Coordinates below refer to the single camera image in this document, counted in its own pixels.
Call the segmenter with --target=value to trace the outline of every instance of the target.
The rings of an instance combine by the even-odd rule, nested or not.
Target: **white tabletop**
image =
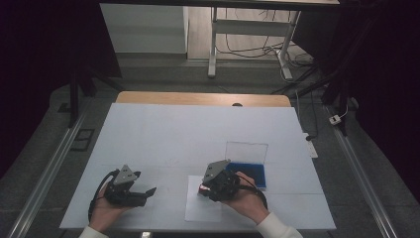
[[[253,231],[254,224],[230,207],[201,198],[198,202],[214,208],[198,211],[196,221],[189,221],[191,216],[185,220],[188,185],[195,186],[194,178],[204,176],[208,163],[225,159],[228,142],[268,145],[264,193],[269,210],[284,223],[297,229],[335,228],[294,108],[129,103],[112,105],[60,228],[86,226],[99,182],[127,164],[142,172],[131,191],[154,186],[157,191],[145,207],[125,213],[114,228]]]

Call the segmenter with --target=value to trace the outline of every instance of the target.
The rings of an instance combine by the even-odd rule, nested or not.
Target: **floor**
[[[228,14],[236,17],[235,11]],[[265,41],[264,38],[256,45],[262,46],[263,41]],[[253,48],[255,46],[236,46],[234,42],[235,40],[232,42],[232,48]],[[218,42],[218,46],[222,48],[223,43],[220,44]],[[129,90],[256,94],[271,94],[289,84],[281,79],[278,62],[270,59],[238,61],[238,58],[229,60],[226,58],[218,62],[216,78],[208,79],[207,62],[200,60],[205,58],[204,55],[199,56],[198,54],[193,59],[119,55],[123,78],[116,79],[116,81]],[[292,69],[293,76],[298,77],[305,70],[305,67],[294,67]],[[278,93],[293,93],[294,90],[310,85],[318,79],[319,75],[314,74],[304,82],[296,84],[288,90],[279,90]],[[27,237],[69,238],[77,237],[80,234],[80,231],[60,230],[58,226],[94,148],[108,109],[118,95],[118,92],[107,84],[96,79],[94,82],[98,88],[96,96],[93,98],[80,96],[82,102],[90,101],[90,107],[86,112],[81,129],[91,133],[91,138],[90,140],[75,140],[71,144],[71,149],[65,156],[49,193],[29,227]],[[303,130],[315,137],[312,142],[319,158],[314,159],[313,162],[337,230],[302,231],[302,234],[304,237],[317,238],[383,237],[337,142],[333,128],[328,122],[329,115],[319,99],[322,93],[323,88],[317,89],[312,94],[299,98],[298,101],[292,100],[292,105],[301,117]],[[16,163],[0,180],[0,237],[6,237],[9,233],[49,159],[53,156],[60,139],[66,132],[69,122],[68,103],[69,90],[67,86],[52,94],[51,106],[43,122]],[[348,138],[352,142],[377,196],[383,203],[398,237],[420,237],[419,203],[409,192],[386,156],[359,126],[355,119],[356,112],[357,107],[352,104],[347,115]],[[108,235],[111,237],[140,237],[139,233],[118,231],[110,231]],[[258,234],[248,234],[247,236],[258,237]],[[155,233],[154,237],[211,237],[211,235]],[[217,237],[244,237],[244,235],[223,236],[219,234]]]

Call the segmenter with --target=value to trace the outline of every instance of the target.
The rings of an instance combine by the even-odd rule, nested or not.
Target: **sleeve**
[[[302,238],[296,229],[284,225],[273,213],[257,225],[257,230],[263,238]]]
[[[90,228],[89,226],[86,226],[79,238],[108,238],[108,236]]]

